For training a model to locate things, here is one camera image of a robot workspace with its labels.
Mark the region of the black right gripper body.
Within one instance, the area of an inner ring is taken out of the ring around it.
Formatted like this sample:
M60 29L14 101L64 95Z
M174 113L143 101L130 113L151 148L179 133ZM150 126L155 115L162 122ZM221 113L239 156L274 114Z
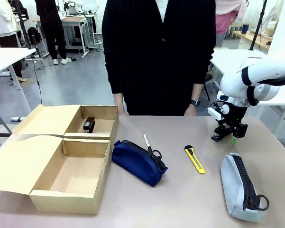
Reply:
M230 127L241 123L247 109L247 107L239 107L226 102L223 102L221 106L215 105L215 110L221 114L221 120L224 120Z

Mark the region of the person left hand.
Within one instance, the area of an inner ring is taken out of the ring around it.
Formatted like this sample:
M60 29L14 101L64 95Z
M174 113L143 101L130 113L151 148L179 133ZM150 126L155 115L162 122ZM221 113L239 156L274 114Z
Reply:
M184 116L196 116L196 115L197 115L196 106L193 104L190 104L188 108L186 109Z

